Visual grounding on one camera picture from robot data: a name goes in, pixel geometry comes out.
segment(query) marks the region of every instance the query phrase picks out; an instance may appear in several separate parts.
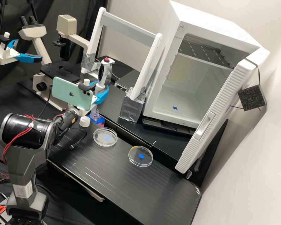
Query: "label sticker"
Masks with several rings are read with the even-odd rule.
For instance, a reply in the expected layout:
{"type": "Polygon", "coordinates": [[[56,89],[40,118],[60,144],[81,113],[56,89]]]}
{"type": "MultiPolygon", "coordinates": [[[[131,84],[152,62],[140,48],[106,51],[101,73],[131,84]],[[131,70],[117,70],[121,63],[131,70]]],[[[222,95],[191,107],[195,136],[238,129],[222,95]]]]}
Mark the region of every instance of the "label sticker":
{"type": "Polygon", "coordinates": [[[13,191],[18,198],[29,198],[32,195],[32,182],[29,181],[25,186],[13,184],[13,191]]]}

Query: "black platform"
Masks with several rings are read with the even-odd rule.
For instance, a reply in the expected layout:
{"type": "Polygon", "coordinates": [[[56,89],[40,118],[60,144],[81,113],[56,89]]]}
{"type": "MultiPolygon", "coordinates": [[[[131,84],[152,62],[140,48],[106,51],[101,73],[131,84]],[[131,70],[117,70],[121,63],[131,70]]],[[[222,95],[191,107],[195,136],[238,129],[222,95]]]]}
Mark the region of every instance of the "black platform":
{"type": "Polygon", "coordinates": [[[57,61],[41,66],[41,72],[51,79],[54,77],[60,77],[70,82],[79,81],[80,70],[80,64],[72,65],[67,61],[57,61]]]}
{"type": "Polygon", "coordinates": [[[112,147],[98,146],[92,138],[97,128],[92,124],[74,150],[65,144],[71,137],[64,137],[51,150],[49,161],[142,224],[189,225],[201,196],[199,189],[156,160],[145,168],[132,164],[128,159],[132,146],[120,138],[112,147]]]}

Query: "incubator door handle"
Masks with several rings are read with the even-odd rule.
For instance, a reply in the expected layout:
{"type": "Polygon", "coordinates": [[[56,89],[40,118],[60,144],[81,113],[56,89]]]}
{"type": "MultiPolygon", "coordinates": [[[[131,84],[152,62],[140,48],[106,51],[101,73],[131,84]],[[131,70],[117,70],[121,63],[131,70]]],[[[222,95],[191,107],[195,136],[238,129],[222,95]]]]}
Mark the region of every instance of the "incubator door handle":
{"type": "Polygon", "coordinates": [[[209,126],[209,124],[211,123],[211,121],[213,120],[215,114],[212,113],[211,111],[208,111],[207,115],[203,118],[200,126],[197,128],[195,134],[194,134],[194,138],[197,140],[200,140],[201,137],[203,136],[204,132],[206,131],[207,127],[209,126]]]}

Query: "smartphone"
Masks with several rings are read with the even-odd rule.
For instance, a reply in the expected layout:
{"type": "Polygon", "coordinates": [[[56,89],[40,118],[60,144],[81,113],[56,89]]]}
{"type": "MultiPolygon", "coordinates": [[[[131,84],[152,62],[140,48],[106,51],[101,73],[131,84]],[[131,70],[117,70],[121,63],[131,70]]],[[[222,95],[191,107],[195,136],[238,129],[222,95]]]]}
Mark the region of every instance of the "smartphone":
{"type": "Polygon", "coordinates": [[[88,111],[91,109],[93,92],[91,90],[85,92],[79,89],[77,84],[54,77],[52,96],[88,111]]]}

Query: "white wall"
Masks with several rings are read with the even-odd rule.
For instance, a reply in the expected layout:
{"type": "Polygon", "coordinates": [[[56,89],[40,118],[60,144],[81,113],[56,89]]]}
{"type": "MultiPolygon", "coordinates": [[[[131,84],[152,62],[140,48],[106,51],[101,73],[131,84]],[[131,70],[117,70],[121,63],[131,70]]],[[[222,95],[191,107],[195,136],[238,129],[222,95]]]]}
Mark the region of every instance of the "white wall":
{"type": "Polygon", "coordinates": [[[281,225],[281,46],[275,56],[277,69],[264,85],[267,111],[209,180],[194,225],[281,225]]]}
{"type": "MultiPolygon", "coordinates": [[[[177,2],[237,23],[269,51],[273,51],[281,41],[281,0],[177,0],[177,2]]],[[[109,0],[107,10],[157,33],[167,3],[168,0],[109,0]]],[[[148,52],[148,47],[107,28],[99,55],[109,55],[140,71],[148,52]]]]}

